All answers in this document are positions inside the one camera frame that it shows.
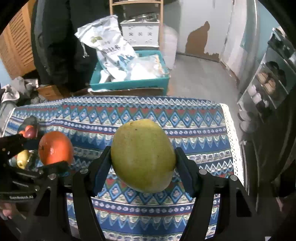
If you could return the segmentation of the person left hand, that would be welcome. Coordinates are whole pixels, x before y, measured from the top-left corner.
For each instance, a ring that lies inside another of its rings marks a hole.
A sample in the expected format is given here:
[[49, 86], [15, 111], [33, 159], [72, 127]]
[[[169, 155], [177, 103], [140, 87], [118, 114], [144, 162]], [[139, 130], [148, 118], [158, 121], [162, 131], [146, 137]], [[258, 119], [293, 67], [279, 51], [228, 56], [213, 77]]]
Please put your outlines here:
[[14, 203], [1, 202], [1, 211], [3, 216], [12, 219], [17, 214], [17, 208]]

